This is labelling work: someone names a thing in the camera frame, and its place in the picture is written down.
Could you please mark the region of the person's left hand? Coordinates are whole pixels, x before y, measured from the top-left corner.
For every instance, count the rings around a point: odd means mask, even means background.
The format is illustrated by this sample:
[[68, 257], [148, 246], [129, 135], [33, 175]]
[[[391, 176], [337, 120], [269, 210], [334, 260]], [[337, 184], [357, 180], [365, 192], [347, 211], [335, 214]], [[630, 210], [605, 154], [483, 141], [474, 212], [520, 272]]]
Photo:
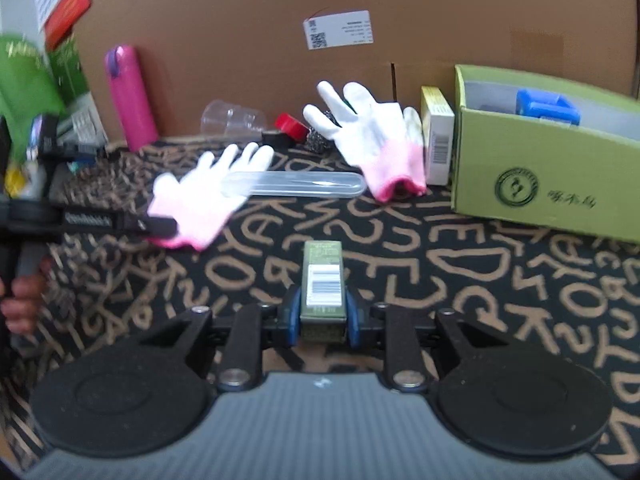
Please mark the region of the person's left hand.
[[35, 331], [44, 307], [50, 270], [51, 259], [43, 258], [37, 271], [19, 276], [12, 282], [11, 297], [6, 286], [1, 284], [1, 313], [6, 319], [6, 328], [12, 334], [26, 336]]

